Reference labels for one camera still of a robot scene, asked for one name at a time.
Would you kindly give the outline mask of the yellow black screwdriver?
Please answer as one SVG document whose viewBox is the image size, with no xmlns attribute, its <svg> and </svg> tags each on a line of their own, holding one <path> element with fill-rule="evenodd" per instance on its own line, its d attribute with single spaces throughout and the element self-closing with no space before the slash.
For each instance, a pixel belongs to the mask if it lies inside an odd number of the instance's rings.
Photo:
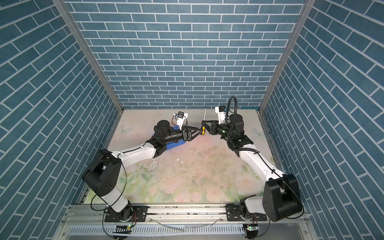
<svg viewBox="0 0 384 240">
<path fill-rule="evenodd" d="M 205 108 L 204 117 L 203 117 L 203 120 L 202 120 L 202 133 L 201 133 L 202 136 L 204 136 L 205 132 L 206 132 L 206 127 L 205 127 L 206 112 L 207 112 L 207 108 Z"/>
</svg>

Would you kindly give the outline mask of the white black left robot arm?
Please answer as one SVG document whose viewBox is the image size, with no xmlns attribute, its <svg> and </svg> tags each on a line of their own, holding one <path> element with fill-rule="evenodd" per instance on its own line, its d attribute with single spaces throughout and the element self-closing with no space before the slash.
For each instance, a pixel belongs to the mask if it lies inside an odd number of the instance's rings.
<svg viewBox="0 0 384 240">
<path fill-rule="evenodd" d="M 127 214 L 131 210 L 131 203 L 117 187 L 120 171 L 140 161 L 160 156 L 169 143 L 192 141 L 204 134 L 205 130 L 205 127 L 191 126 L 175 130 L 169 121 L 159 121 L 154 126 L 154 134 L 142 145 L 113 152 L 107 149 L 98 151 L 84 171 L 82 180 L 115 213 Z"/>
</svg>

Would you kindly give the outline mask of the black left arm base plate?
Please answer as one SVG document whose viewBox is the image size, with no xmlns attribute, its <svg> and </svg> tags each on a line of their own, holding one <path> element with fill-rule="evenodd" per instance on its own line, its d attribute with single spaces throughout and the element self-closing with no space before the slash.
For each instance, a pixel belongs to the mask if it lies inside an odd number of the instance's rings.
<svg viewBox="0 0 384 240">
<path fill-rule="evenodd" d="M 145 222 L 148 206 L 126 206 L 121 212 L 116 212 L 111 207 L 106 209 L 104 221 L 107 223 L 137 223 Z"/>
</svg>

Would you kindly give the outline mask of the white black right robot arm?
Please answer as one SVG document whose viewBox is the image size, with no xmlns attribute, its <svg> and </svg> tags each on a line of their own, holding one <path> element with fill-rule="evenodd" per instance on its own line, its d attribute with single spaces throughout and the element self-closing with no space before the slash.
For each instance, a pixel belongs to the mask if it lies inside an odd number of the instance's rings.
<svg viewBox="0 0 384 240">
<path fill-rule="evenodd" d="M 241 115 L 229 117 L 219 113 L 219 120 L 202 121 L 201 134 L 219 135 L 227 142 L 231 151 L 245 161 L 260 179 L 264 181 L 262 199 L 246 197 L 240 207 L 244 214 L 265 214 L 272 222 L 304 213 L 304 204 L 300 197 L 299 184 L 292 174 L 285 174 L 272 165 L 256 148 L 253 141 L 245 134 Z"/>
</svg>

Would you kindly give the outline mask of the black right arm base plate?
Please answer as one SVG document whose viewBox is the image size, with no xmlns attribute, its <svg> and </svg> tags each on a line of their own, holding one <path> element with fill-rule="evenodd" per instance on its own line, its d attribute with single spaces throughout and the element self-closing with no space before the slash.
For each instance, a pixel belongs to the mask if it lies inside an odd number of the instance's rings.
<svg viewBox="0 0 384 240">
<path fill-rule="evenodd" d="M 261 213 L 250 213 L 244 204 L 226 204 L 226 215 L 228 222 L 258 222 L 258 221 L 267 221 L 267 215 Z"/>
</svg>

